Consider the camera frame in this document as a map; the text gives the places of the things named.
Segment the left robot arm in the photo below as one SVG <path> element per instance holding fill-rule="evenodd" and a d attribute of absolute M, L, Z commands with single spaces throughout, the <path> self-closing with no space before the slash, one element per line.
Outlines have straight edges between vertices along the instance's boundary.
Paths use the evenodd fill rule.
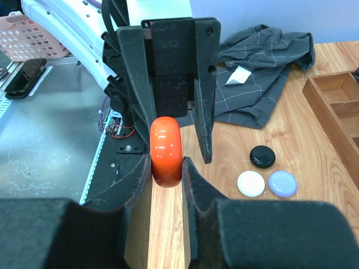
<path fill-rule="evenodd" d="M 189 1 L 21 1 L 91 73 L 141 139 L 163 116 L 192 116 L 206 163 L 221 25 L 194 18 Z"/>

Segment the black earbud charging case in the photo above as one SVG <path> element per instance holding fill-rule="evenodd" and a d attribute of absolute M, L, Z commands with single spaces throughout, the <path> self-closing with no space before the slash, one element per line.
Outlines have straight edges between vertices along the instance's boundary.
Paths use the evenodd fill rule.
<path fill-rule="evenodd" d="M 269 168 L 276 160 L 274 151 L 265 145 L 255 146 L 250 151 L 250 161 L 259 168 Z"/>

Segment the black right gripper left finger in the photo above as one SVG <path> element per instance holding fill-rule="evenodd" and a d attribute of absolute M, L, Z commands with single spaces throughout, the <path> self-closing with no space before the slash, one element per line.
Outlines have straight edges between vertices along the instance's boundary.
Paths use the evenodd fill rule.
<path fill-rule="evenodd" d="M 149 155 L 83 205 L 1 199 L 1 267 L 146 268 L 150 211 Z"/>

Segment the orange earbud charging case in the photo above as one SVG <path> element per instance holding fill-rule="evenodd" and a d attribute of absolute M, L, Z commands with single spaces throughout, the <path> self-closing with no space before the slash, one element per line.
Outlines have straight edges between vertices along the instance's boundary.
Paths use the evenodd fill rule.
<path fill-rule="evenodd" d="M 151 170 L 163 188 L 177 186 L 182 179 L 182 140 L 180 127 L 172 117 L 159 117 L 150 129 Z"/>

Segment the lilac earbud charging case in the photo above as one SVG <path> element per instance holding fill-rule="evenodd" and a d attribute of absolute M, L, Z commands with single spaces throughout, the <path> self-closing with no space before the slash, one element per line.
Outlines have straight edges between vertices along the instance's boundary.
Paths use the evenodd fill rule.
<path fill-rule="evenodd" d="M 273 172 L 268 179 L 269 189 L 278 197 L 287 198 L 297 192 L 296 178 L 289 172 L 278 170 Z"/>

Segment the white earbud charging case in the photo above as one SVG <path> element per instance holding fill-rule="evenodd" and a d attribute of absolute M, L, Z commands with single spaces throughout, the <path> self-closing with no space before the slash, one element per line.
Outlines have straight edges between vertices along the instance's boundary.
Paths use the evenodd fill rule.
<path fill-rule="evenodd" d="M 258 197 L 265 189 L 265 180 L 258 172 L 247 170 L 238 176 L 237 187 L 247 197 Z"/>

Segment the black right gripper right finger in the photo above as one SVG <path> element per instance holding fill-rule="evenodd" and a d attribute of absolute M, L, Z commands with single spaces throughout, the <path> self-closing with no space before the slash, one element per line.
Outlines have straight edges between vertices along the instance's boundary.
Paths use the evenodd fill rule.
<path fill-rule="evenodd" d="M 319 201 L 232 200 L 182 164 L 186 268 L 357 268 L 343 214 Z"/>

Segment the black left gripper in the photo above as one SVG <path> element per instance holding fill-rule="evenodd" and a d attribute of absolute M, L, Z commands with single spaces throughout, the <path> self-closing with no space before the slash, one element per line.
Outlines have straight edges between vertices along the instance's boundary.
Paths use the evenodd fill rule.
<path fill-rule="evenodd" d="M 190 17 L 144 20 L 116 31 L 124 64 L 135 130 L 147 146 L 158 117 L 187 115 L 188 88 L 194 70 L 194 124 L 204 163 L 212 161 L 211 133 L 220 38 L 220 22 Z"/>

